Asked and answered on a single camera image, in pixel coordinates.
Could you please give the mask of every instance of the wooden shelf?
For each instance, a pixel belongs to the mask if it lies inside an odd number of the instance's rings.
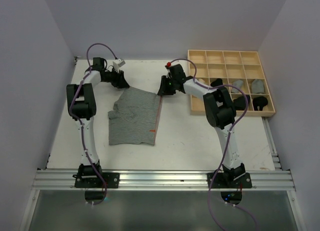
[[[188,58],[193,61],[197,68],[197,79],[202,79],[206,85],[216,79],[222,79],[223,84],[232,84],[236,80],[242,80],[241,90],[250,95],[247,116],[270,117],[275,114],[275,107],[269,92],[264,70],[260,63],[259,54],[255,51],[225,51],[225,50],[188,50]],[[195,74],[195,68],[189,65],[189,75]],[[264,84],[264,93],[252,93],[251,86],[254,80],[261,80]],[[239,98],[241,93],[231,93],[227,88],[232,100]],[[255,111],[252,100],[257,97],[266,97],[268,105],[262,111]],[[205,115],[204,102],[191,96],[191,114]],[[237,110],[237,116],[243,111]]]

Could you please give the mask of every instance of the gray wall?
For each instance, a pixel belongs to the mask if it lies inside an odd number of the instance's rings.
[[[0,225],[18,230],[48,158],[73,57],[45,0],[0,0]]]
[[[75,55],[102,42],[120,57],[162,59],[185,57],[188,49],[258,50],[285,0],[46,2]],[[91,52],[105,54],[102,47]]]
[[[287,0],[259,49],[276,114],[270,126],[309,230],[319,230],[320,0]]]

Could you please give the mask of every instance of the gray cloth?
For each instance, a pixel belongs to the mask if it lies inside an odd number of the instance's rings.
[[[232,83],[232,85],[236,86],[238,89],[241,89],[242,85],[244,85],[244,82],[241,79],[238,79],[238,80],[234,81]],[[240,91],[238,89],[233,87],[231,89],[231,93],[235,93],[235,94],[240,93]]]
[[[135,87],[124,90],[109,117],[109,145],[155,145],[161,97]]]
[[[264,94],[265,93],[264,82],[260,79],[253,80],[251,84],[251,91],[253,94]]]

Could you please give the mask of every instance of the white tabletop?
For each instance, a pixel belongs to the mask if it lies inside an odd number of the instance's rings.
[[[129,85],[157,93],[161,76],[167,74],[166,61],[126,60],[122,67]],[[180,64],[188,73],[188,65]],[[72,83],[78,83],[88,68],[78,60]],[[108,111],[123,90],[110,83],[94,88],[97,106],[94,139],[100,164],[112,170],[214,170],[222,158],[218,135],[204,115],[190,115],[190,97],[184,93],[163,98],[155,146],[109,145]],[[275,170],[261,117],[245,117],[235,126],[240,157],[246,170]],[[81,160],[81,141],[75,121],[65,104],[47,164],[49,169],[77,169]]]

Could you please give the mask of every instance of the black bracket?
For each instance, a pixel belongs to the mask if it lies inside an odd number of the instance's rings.
[[[118,172],[103,172],[101,176],[106,182],[107,189],[117,189],[119,187],[120,174]],[[76,175],[73,177],[75,178],[75,188],[104,188],[102,180],[98,177],[77,178]]]
[[[206,174],[207,177],[207,183],[208,187],[210,186],[211,180],[214,176],[214,172],[209,172]],[[252,188],[252,181],[250,174],[246,172],[244,175],[241,177],[230,181],[226,179],[226,175],[224,172],[218,172],[216,175],[213,184],[212,184],[212,189],[238,189],[240,186],[242,186],[243,189],[251,189]]]

